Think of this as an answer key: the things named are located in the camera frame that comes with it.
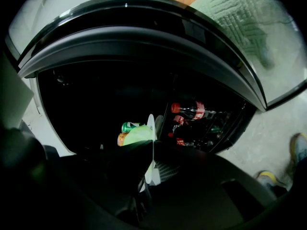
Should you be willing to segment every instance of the coca-cola bottle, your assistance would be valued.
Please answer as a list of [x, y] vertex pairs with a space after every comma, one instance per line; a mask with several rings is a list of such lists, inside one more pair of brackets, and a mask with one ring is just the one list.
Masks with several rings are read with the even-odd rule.
[[179, 145], [179, 146], [186, 146], [186, 147], [193, 147], [194, 146], [193, 142], [185, 142], [182, 138], [172, 138], [171, 142], [174, 145]]
[[216, 111], [205, 110], [204, 104], [198, 101], [173, 103], [171, 112], [180, 113], [191, 120], [199, 120], [202, 118], [211, 119], [216, 114]]
[[184, 123], [184, 117], [182, 117], [182, 116], [180, 116], [180, 115], [176, 115], [176, 116], [174, 117], [173, 121], [172, 121], [172, 124], [171, 124], [172, 129], [171, 129], [171, 131], [168, 133], [168, 136], [169, 136], [170, 138], [172, 138], [172, 137], [174, 136], [174, 131], [175, 131], [178, 127], [182, 126], [183, 123]]

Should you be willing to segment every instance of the soda bottle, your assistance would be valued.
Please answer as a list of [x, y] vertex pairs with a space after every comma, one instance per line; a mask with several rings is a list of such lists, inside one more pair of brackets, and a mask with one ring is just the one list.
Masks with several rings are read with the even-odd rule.
[[175, 131], [178, 127], [182, 126], [183, 123], [184, 123], [184, 117], [182, 117], [182, 116], [180, 116], [180, 115], [176, 115], [176, 116], [174, 117], [173, 121], [172, 121], [172, 124], [171, 124], [172, 129], [171, 129], [171, 132], [168, 133], [168, 136], [169, 136], [170, 138], [172, 138], [172, 137], [174, 136], [174, 131]]
[[198, 101], [173, 103], [171, 112], [180, 113], [191, 120], [200, 120], [202, 118], [211, 119], [216, 114], [216, 111], [205, 110], [204, 104]]
[[214, 125], [208, 130], [208, 133], [219, 133], [221, 131], [221, 128], [217, 125]]
[[193, 147], [193, 142], [185, 142], [182, 138], [172, 138], [172, 143], [179, 146]]
[[182, 125], [178, 127], [176, 130], [174, 130], [173, 136], [174, 137], [180, 137], [184, 139], [185, 141], [194, 139], [194, 133], [195, 133], [195, 127], [194, 126], [187, 126]]

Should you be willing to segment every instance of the person's foot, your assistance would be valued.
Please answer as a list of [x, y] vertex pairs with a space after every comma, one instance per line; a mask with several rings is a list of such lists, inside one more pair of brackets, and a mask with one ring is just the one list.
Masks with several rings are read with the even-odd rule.
[[261, 171], [257, 176], [257, 181], [268, 189], [272, 189], [275, 186], [285, 187], [285, 184], [280, 182], [276, 176], [270, 171]]
[[303, 133], [297, 134], [291, 139], [291, 158], [295, 165], [307, 158], [307, 136]]

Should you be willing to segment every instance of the shoe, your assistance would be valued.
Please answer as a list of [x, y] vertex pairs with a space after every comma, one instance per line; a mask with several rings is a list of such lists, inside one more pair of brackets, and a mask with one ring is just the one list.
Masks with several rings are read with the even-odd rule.
[[307, 158], [307, 136], [303, 133], [292, 137], [290, 144], [291, 158], [295, 165], [304, 158]]
[[264, 187], [268, 189], [272, 189], [272, 187], [275, 186], [281, 186], [286, 187], [286, 185], [282, 182], [280, 182], [276, 176], [270, 172], [270, 171], [261, 171], [259, 172], [258, 176], [256, 177], [256, 180], [263, 185]]

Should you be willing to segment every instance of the drink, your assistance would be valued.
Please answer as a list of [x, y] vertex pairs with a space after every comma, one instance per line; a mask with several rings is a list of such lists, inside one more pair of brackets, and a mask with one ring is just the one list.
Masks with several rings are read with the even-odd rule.
[[133, 128], [139, 127], [139, 126], [142, 126], [142, 125], [144, 125], [144, 124], [126, 122], [126, 123], [123, 123], [123, 125], [121, 126], [121, 132], [122, 133], [129, 133]]
[[173, 136], [183, 138], [185, 141], [190, 141], [195, 137], [195, 127], [187, 125], [180, 126], [176, 130], [174, 130]]
[[210, 130], [208, 131], [208, 133], [219, 133], [221, 131], [221, 128], [218, 126], [213, 126], [210, 128]]
[[211, 140], [205, 139], [194, 141], [194, 145], [196, 149], [208, 151], [208, 149], [212, 148], [214, 143]]
[[194, 146], [193, 142], [185, 142], [182, 138], [172, 138], [172, 143], [179, 146], [192, 147]]
[[183, 125], [184, 123], [184, 117], [180, 116], [180, 115], [176, 115], [172, 121], [171, 127], [172, 130], [170, 133], [168, 133], [169, 137], [173, 137], [174, 136], [174, 131], [180, 127], [181, 125]]
[[180, 113], [191, 120], [211, 119], [216, 114], [215, 111], [205, 110], [204, 104], [198, 101], [173, 103], [171, 111], [172, 113]]
[[120, 133], [117, 138], [117, 144], [121, 147], [124, 145], [124, 140], [128, 133]]

